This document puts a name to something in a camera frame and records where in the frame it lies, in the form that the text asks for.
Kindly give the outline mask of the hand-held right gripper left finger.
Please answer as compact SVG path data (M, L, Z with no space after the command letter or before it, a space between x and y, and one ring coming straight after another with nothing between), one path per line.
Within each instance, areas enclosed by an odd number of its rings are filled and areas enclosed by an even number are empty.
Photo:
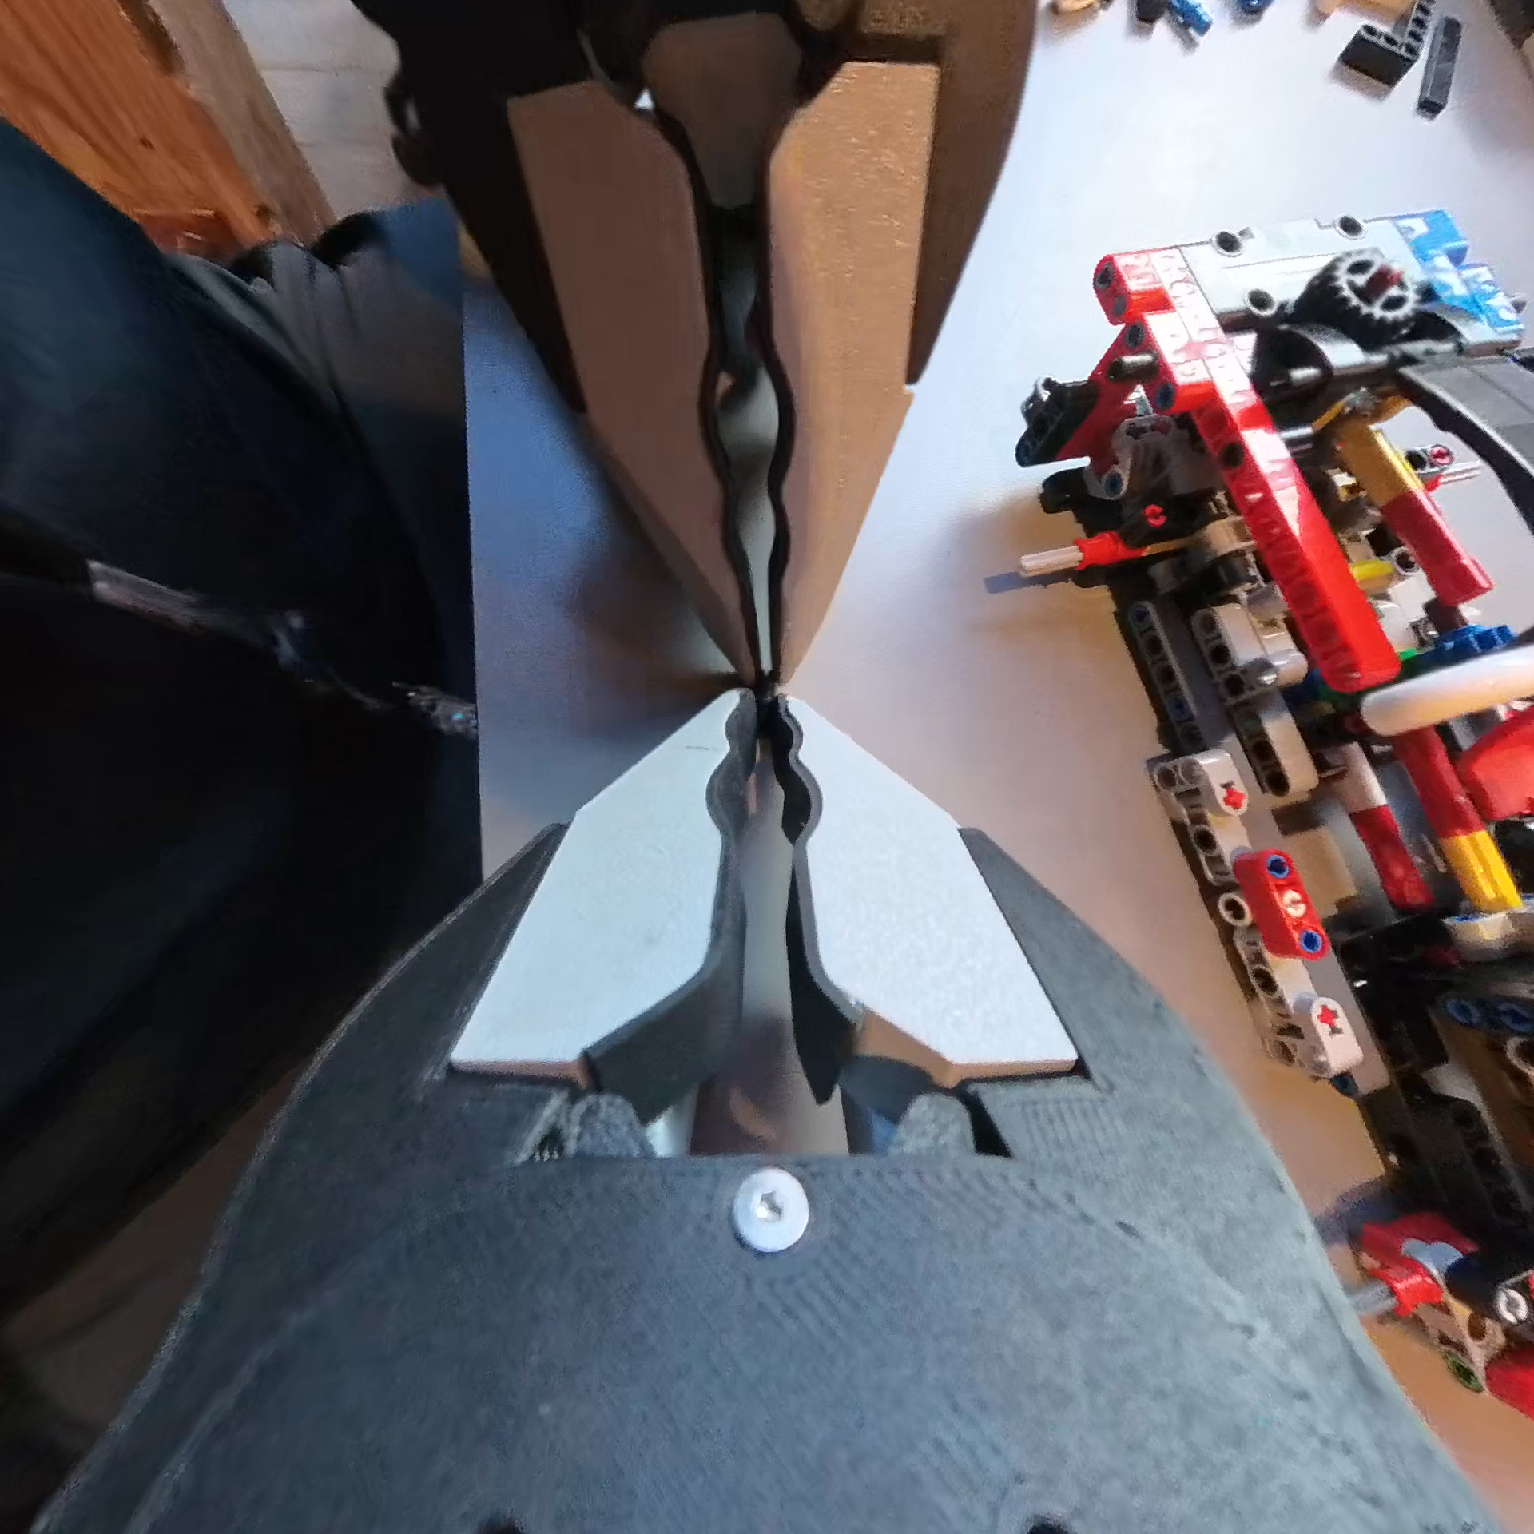
M685 1156L736 1063L758 901L756 694L722 694L563 830L466 1014L457 1074L623 1100Z

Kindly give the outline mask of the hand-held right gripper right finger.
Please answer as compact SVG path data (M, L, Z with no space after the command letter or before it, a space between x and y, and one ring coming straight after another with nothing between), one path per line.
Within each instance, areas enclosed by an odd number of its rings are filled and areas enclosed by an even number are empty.
M793 853L793 1034L853 1155L910 1107L1069 1076L1081 1058L959 822L806 702L767 718Z

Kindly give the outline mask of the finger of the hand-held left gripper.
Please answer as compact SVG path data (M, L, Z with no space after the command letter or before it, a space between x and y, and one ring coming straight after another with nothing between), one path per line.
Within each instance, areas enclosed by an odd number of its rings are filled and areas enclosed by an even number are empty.
M773 625L784 684L828 618L912 406L939 81L935 64L844 64L769 163L769 309L789 397Z
M747 684L755 605L714 422L716 320L691 167L601 83L510 101L588 431L703 629Z

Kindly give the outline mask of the grey desk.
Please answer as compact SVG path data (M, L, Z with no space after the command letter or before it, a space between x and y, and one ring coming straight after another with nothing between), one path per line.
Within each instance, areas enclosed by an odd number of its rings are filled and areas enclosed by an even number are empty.
M1286 1160L1341 1281L1383 1166L1332 1087L1268 1063L1145 780L1156 726L1103 592L992 589L1058 543L1014 463L1043 377L1109 344L1105 254L1295 220L1448 211L1531 296L1531 74L1489 4L1450 103L1416 112L1337 55L1359 19L1275 4L1187 46L1129 4L1041 19L1010 154L846 578L791 691L961 824L986 831L1198 1030ZM493 873L702 704L703 643L490 285L466 291L468 472Z

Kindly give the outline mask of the toy building brick car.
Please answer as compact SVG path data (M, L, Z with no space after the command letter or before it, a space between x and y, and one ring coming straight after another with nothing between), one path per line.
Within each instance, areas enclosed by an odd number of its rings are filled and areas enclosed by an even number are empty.
M1145 769L1266 1056L1359 1105L1401 1215L1364 1308L1533 1412L1531 629L1439 492L1531 526L1531 347L1443 209L1105 256L1114 327L1023 406L1154 707Z

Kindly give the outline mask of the person's dark trousers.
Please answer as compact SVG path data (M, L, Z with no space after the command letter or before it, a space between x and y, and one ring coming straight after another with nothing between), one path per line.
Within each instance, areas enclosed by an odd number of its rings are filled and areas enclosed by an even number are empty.
M481 873L440 203L161 253L4 125L4 1317Z

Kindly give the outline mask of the black angled toy beam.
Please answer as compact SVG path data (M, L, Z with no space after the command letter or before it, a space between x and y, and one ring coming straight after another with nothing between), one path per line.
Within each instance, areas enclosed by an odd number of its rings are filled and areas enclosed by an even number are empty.
M1368 21L1348 39L1337 66L1359 83L1394 90L1425 53L1436 2L1363 2Z

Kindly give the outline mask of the black straight toy beam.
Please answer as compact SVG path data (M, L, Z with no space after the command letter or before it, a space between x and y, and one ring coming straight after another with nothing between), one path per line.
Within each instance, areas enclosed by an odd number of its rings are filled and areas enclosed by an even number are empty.
M1417 116L1427 121L1436 121L1448 106L1463 37L1465 26L1454 15L1441 15L1432 26L1416 101Z

